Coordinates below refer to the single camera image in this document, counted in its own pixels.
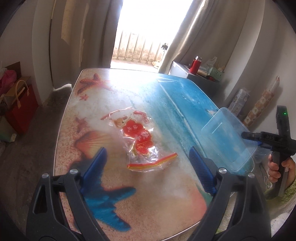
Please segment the person's right hand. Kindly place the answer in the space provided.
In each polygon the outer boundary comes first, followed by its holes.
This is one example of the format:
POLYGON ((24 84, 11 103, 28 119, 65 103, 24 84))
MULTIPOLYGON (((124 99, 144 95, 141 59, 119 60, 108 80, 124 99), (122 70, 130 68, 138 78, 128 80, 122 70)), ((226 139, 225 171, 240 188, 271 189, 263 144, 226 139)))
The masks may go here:
MULTIPOLYGON (((288 158, 285 161, 281 163, 283 168, 288 170, 288 178, 287 178, 287 183, 286 187, 288 188, 292 183, 295 181, 295 162, 292 158, 288 158)), ((279 165, 275 162, 273 162, 273 157, 272 155, 268 156, 268 179, 271 183, 276 183, 279 178, 281 177, 279 170, 279 165)))

